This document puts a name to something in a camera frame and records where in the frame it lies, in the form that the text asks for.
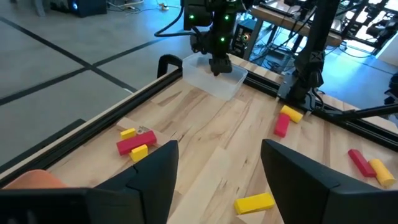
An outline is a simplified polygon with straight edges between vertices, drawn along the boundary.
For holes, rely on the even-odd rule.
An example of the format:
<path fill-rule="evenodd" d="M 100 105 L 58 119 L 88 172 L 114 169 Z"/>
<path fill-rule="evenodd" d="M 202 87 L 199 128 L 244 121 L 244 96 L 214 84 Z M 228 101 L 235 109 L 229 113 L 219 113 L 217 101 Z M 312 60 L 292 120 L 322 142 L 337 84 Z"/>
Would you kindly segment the yellow rectangular block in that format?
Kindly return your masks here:
<path fill-rule="evenodd" d="M 275 201 L 268 192 L 239 198 L 234 202 L 234 208 L 238 215 L 267 210 L 273 208 L 274 205 Z"/>

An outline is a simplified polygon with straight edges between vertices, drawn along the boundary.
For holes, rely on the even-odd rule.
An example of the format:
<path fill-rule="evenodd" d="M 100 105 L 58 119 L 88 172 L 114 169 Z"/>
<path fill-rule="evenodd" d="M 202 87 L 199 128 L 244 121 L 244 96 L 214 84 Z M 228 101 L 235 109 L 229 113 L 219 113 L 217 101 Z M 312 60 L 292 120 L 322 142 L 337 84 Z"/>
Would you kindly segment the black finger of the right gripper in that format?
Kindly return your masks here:
<path fill-rule="evenodd" d="M 230 59 L 224 58 L 220 61 L 220 72 L 221 73 L 231 73 L 233 70 L 233 66 L 231 64 Z"/>
<path fill-rule="evenodd" d="M 209 65 L 211 72 L 215 77 L 217 77 L 221 72 L 220 72 L 220 61 L 216 59 L 209 59 Z"/>

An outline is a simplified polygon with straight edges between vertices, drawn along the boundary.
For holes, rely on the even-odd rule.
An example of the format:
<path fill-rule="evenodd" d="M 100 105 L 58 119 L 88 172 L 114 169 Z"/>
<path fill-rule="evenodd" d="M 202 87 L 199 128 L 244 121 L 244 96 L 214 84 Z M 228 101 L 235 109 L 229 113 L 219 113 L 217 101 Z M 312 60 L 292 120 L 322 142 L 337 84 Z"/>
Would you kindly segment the black computer tower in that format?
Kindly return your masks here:
<path fill-rule="evenodd" d="M 107 0 L 50 0 L 53 11 L 88 17 L 107 14 Z"/>

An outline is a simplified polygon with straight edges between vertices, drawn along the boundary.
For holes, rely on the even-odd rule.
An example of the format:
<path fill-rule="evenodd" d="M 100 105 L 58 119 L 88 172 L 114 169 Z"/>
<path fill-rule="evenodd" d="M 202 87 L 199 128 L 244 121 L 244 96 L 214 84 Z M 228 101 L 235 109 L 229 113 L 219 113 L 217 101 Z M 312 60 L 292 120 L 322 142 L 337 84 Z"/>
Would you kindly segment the wooden desk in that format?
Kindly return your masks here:
<path fill-rule="evenodd" d="M 307 44 L 298 54 L 296 63 L 323 62 L 326 46 L 337 47 L 342 42 L 339 35 L 336 37 L 330 35 L 340 1 L 315 0 L 314 2 L 315 6 L 311 8 L 311 11 L 302 11 L 296 20 L 259 6 L 253 6 L 251 12 L 257 18 L 259 26 L 266 21 L 277 27 L 291 30 L 293 35 L 307 37 Z"/>

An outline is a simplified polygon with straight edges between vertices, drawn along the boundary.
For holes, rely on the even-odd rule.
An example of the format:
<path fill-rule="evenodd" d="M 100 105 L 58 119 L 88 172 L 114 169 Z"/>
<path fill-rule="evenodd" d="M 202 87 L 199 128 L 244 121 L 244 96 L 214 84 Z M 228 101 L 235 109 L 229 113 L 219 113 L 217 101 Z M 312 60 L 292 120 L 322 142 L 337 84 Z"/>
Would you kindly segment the printed natural wooden plank block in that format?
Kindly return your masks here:
<path fill-rule="evenodd" d="M 170 141 L 170 137 L 160 133 L 154 129 L 148 128 L 141 123 L 135 122 L 127 117 L 123 117 L 116 123 L 116 127 L 119 131 L 125 131 L 127 129 L 134 128 L 137 134 L 143 134 L 148 131 L 153 131 L 157 138 L 157 142 L 154 144 L 155 147 L 163 146 L 165 143 Z"/>

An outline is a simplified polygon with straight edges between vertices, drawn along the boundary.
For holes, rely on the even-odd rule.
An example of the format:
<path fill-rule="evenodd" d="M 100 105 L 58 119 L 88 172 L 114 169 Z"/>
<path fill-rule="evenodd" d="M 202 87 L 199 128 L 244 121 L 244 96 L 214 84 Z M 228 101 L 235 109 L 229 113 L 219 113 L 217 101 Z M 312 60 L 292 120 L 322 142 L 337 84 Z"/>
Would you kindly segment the red and yellow held blocks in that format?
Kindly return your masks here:
<path fill-rule="evenodd" d="M 121 132 L 121 139 L 126 140 L 133 138 L 136 135 L 136 130 L 134 128 L 127 129 Z M 148 155 L 148 147 L 146 144 L 132 148 L 129 151 L 129 156 L 133 162 L 139 162 L 141 159 Z"/>

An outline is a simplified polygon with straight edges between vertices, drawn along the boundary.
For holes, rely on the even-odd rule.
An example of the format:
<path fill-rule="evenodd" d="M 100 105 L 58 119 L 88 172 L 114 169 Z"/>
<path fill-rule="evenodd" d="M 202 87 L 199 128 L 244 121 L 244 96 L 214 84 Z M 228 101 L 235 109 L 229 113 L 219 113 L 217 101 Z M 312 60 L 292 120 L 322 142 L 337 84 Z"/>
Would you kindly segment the yellow rounded block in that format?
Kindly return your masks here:
<path fill-rule="evenodd" d="M 298 111 L 287 105 L 284 105 L 281 108 L 280 113 L 286 114 L 295 123 L 298 123 L 303 118 L 303 114 L 299 113 Z"/>

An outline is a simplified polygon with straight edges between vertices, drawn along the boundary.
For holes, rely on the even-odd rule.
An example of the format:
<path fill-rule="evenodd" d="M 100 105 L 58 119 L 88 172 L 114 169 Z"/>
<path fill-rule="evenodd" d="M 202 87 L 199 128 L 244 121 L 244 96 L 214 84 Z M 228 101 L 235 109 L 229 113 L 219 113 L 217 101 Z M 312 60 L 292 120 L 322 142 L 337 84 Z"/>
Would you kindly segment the black metal rack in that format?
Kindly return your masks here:
<path fill-rule="evenodd" d="M 333 34 L 366 45 L 378 54 L 398 31 L 398 0 L 340 0 Z"/>

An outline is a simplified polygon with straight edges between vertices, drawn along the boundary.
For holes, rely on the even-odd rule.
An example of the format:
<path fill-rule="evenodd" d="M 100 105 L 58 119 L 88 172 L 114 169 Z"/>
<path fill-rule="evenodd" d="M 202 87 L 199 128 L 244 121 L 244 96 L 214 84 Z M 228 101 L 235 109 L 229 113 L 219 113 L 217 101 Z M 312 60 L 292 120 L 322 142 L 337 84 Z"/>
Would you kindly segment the clear plastic container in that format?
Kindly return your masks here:
<path fill-rule="evenodd" d="M 211 54 L 192 54 L 182 60 L 183 79 L 225 101 L 229 101 L 240 89 L 248 71 L 237 65 L 232 66 L 231 73 L 220 73 L 214 76 L 211 72 L 209 59 Z"/>

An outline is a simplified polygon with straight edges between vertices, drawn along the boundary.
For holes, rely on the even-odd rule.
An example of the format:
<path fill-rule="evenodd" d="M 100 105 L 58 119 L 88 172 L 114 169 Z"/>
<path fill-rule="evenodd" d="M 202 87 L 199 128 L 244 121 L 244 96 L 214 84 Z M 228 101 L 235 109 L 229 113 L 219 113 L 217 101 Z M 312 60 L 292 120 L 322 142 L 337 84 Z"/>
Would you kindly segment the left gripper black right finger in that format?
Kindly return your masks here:
<path fill-rule="evenodd" d="M 330 190 L 340 185 L 331 170 L 271 139 L 262 140 L 261 161 L 284 224 L 322 224 Z"/>

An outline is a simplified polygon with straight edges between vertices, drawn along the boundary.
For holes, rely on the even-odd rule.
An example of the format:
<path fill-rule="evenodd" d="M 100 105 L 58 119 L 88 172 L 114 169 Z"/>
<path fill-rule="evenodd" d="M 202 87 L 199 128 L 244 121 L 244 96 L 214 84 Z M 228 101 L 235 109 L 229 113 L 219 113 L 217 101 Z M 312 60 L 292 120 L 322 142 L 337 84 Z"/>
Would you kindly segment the black diagonal frame strut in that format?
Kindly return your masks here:
<path fill-rule="evenodd" d="M 372 108 L 366 108 L 361 110 L 346 110 L 341 111 L 338 109 L 327 110 L 319 109 L 315 110 L 315 115 L 320 115 L 321 118 L 331 118 L 337 121 L 347 121 L 354 119 L 370 118 L 374 116 L 384 116 L 398 113 L 398 103 L 384 106 L 377 106 Z"/>

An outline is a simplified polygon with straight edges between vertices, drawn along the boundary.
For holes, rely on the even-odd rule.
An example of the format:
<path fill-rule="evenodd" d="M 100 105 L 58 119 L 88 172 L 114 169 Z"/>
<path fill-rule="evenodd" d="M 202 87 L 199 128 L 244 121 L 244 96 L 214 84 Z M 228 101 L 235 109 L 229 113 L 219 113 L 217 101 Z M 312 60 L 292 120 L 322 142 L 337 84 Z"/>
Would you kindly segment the yellow cylinder block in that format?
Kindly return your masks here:
<path fill-rule="evenodd" d="M 388 168 L 384 165 L 384 163 L 381 160 L 371 159 L 369 161 L 369 165 L 374 169 L 377 181 L 384 188 L 392 187 L 397 182 L 395 177 L 390 173 Z"/>

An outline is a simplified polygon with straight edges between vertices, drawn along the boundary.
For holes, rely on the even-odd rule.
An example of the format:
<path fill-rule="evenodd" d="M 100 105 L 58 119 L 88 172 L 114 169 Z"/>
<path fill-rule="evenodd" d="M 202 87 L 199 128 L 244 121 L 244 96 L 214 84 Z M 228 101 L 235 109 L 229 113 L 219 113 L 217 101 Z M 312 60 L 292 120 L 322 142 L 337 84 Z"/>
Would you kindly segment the black aluminium frame rail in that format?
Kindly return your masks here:
<path fill-rule="evenodd" d="M 29 170 L 48 169 L 53 166 L 82 144 L 93 139 L 105 129 L 110 128 L 123 116 L 149 101 L 149 99 L 169 87 L 169 85 L 176 82 L 181 77 L 181 68 L 168 74 L 161 75 L 145 88 L 123 99 L 113 107 L 58 138 L 56 141 L 33 153 L 33 155 L 25 158 L 8 170 L 1 172 L 0 187 L 9 184 Z"/>
<path fill-rule="evenodd" d="M 259 90 L 260 92 L 266 93 L 271 97 L 278 97 L 277 91 L 280 84 L 267 78 L 250 73 L 244 80 L 244 84 Z M 332 117 L 332 115 L 329 115 L 327 112 L 317 110 L 312 114 L 392 151 L 398 152 L 398 134 L 395 134 L 392 131 L 388 131 L 362 119 L 343 121 Z"/>

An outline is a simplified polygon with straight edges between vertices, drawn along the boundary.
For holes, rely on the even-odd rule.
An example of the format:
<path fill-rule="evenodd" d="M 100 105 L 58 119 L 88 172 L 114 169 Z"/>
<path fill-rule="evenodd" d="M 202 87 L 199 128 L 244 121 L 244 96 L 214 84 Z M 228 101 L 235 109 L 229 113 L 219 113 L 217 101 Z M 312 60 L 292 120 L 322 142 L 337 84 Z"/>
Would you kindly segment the black computer with lit fan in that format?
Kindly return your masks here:
<path fill-rule="evenodd" d="M 246 19 L 238 22 L 231 43 L 231 53 L 233 55 L 241 58 L 244 57 L 255 25 L 256 21 L 253 19 Z"/>

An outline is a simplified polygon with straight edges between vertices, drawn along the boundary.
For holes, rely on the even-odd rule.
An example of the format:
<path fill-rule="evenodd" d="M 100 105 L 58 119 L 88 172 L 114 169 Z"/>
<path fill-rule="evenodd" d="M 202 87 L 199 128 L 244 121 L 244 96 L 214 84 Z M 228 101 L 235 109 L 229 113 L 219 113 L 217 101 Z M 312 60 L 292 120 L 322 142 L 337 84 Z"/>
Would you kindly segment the black clamp bracket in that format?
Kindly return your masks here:
<path fill-rule="evenodd" d="M 157 78 L 165 75 L 167 73 L 169 65 L 176 66 L 178 69 L 182 69 L 183 60 L 176 55 L 165 54 L 159 58 L 158 68 L 157 68 Z"/>

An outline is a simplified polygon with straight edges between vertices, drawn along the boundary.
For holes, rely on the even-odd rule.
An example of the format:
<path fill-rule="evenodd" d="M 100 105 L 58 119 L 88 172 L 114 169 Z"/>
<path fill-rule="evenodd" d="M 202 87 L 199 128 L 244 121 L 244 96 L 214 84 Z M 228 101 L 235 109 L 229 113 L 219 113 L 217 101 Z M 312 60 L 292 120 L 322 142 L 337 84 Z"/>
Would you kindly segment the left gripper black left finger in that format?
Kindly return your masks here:
<path fill-rule="evenodd" d="M 177 180 L 178 142 L 171 140 L 97 185 L 93 223 L 166 224 Z"/>

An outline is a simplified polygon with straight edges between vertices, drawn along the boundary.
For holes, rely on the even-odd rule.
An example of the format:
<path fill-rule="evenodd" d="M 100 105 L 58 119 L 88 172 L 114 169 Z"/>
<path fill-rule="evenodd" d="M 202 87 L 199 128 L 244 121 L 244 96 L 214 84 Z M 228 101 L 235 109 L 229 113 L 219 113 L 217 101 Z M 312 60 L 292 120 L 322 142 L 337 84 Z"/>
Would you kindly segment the long red rectangular block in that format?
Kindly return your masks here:
<path fill-rule="evenodd" d="M 157 142 L 157 137 L 153 131 L 148 131 L 143 134 L 138 134 L 129 139 L 125 139 L 116 143 L 120 156 L 129 154 L 133 149 L 146 144 L 147 146 L 154 145 Z"/>

